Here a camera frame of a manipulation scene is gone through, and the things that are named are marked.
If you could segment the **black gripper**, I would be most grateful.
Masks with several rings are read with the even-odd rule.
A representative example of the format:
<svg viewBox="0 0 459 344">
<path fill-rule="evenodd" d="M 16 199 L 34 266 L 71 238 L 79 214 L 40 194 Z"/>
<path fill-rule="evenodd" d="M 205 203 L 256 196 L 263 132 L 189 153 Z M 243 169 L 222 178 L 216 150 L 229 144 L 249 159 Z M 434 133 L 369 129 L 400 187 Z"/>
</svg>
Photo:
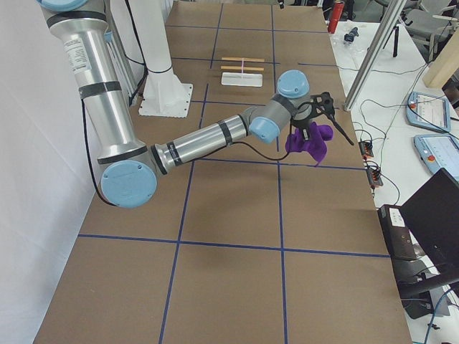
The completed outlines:
<svg viewBox="0 0 459 344">
<path fill-rule="evenodd" d="M 312 109 L 313 107 L 311 104 L 301 105 L 298 108 L 298 113 L 291 120 L 293 126 L 299 129 L 304 140 L 310 139 L 310 124 L 312 122 L 312 119 L 311 119 Z"/>
</svg>

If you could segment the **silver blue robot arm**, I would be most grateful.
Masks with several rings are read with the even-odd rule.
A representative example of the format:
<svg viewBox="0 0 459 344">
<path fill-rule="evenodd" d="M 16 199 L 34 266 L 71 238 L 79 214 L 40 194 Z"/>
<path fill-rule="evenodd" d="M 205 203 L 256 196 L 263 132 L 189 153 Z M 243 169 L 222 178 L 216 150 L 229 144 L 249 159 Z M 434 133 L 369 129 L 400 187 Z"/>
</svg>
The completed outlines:
<svg viewBox="0 0 459 344">
<path fill-rule="evenodd" d="M 106 36 L 109 6 L 104 1 L 42 1 L 50 32 L 60 39 L 79 87 L 84 119 L 91 120 L 102 144 L 103 175 L 95 188 L 107 204 L 136 208 L 154 195 L 159 176 L 173 167 L 208 156 L 253 135 L 271 143 L 285 126 L 287 152 L 310 151 L 318 140 L 312 121 L 306 76 L 283 73 L 267 105 L 251 107 L 163 145 L 147 146 L 136 137 Z"/>
</svg>

